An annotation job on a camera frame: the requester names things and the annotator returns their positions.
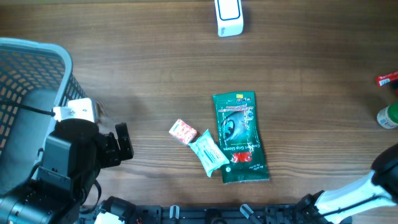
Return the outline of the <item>red white small box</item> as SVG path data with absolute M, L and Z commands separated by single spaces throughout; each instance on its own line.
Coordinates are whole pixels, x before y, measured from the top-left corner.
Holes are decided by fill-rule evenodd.
M 182 144 L 188 145 L 197 135 L 197 130 L 178 119 L 170 128 L 169 134 L 178 139 Z

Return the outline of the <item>teal wet wipes pack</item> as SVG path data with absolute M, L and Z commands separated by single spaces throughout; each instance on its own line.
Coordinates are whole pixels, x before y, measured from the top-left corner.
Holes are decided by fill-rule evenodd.
M 208 177 L 211 177 L 214 170 L 229 164 L 229 159 L 214 142 L 208 129 L 195 142 L 188 145 L 201 161 Z

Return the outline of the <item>green 3M gloves packet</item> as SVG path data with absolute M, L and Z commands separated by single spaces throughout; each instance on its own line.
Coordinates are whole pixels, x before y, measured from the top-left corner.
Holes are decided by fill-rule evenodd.
M 218 142 L 228 164 L 221 167 L 223 182 L 268 181 L 264 147 L 260 138 L 256 96 L 253 91 L 213 95 Z

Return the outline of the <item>green lid small jar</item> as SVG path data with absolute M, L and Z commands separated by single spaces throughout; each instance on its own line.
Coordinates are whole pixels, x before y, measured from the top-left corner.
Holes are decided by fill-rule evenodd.
M 397 127 L 397 103 L 387 106 L 377 114 L 378 123 L 386 129 Z

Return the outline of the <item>red tube with green cap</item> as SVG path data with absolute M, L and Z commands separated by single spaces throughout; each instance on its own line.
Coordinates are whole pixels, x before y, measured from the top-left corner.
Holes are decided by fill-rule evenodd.
M 398 79 L 398 72 L 388 73 L 387 75 L 380 75 L 376 77 L 376 83 L 378 86 L 383 86 L 388 83 L 397 81 Z

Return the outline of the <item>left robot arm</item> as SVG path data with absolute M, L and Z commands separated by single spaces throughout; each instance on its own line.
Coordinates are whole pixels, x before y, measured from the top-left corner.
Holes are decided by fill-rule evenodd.
M 101 134 L 85 119 L 59 121 L 28 177 L 1 197 L 1 223 L 75 223 L 96 207 L 82 208 L 101 169 L 134 156 L 126 123 Z

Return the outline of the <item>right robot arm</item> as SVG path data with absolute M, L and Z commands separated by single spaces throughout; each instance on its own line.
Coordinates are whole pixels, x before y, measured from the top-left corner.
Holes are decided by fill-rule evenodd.
M 296 211 L 304 223 L 342 223 L 357 213 L 397 206 L 397 145 L 376 157 L 364 177 L 340 189 L 306 195 Z

